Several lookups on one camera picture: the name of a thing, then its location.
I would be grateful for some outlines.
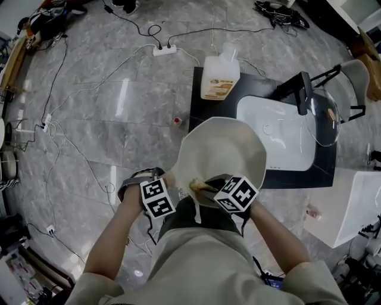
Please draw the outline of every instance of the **white cabinet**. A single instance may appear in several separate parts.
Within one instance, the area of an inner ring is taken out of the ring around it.
[[[304,228],[335,248],[378,221],[381,172],[336,168],[331,188],[312,190],[310,207],[320,217],[306,216]]]

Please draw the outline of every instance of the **chair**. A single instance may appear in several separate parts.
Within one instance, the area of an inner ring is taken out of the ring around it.
[[[343,86],[337,80],[333,79],[340,72],[342,72],[349,79],[353,86],[357,99],[356,106],[351,106],[348,94],[345,92]],[[334,66],[331,70],[312,78],[311,81],[322,78],[323,76],[326,78],[318,83],[315,88],[322,86],[328,91],[329,94],[331,94],[338,106],[341,116],[341,123],[345,123],[365,115],[365,103],[370,76],[367,67],[360,60],[351,60]],[[361,110],[361,112],[351,116],[351,110],[354,109]]]

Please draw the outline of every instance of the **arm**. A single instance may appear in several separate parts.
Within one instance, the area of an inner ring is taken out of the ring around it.
[[[121,266],[130,228],[143,210],[140,202],[139,185],[128,187],[123,202],[91,249],[84,273],[95,273],[115,279]]]
[[[251,204],[250,218],[285,274],[300,263],[310,261],[302,242],[257,200]]]

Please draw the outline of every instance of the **white box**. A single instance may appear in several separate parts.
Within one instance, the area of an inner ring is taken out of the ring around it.
[[[143,204],[153,219],[164,217],[176,211],[162,178],[152,182],[142,182],[140,190]]]
[[[235,174],[214,196],[214,201],[228,213],[245,211],[258,195],[255,186],[243,175]]]

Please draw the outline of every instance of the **shoe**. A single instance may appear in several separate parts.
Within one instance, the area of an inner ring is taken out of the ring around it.
[[[127,13],[127,15],[132,15],[135,13],[135,11],[139,8],[140,6],[140,1],[135,0],[135,4],[132,1],[128,1],[123,7],[123,10]]]
[[[124,7],[128,0],[113,0],[111,1],[112,5],[115,7]]]

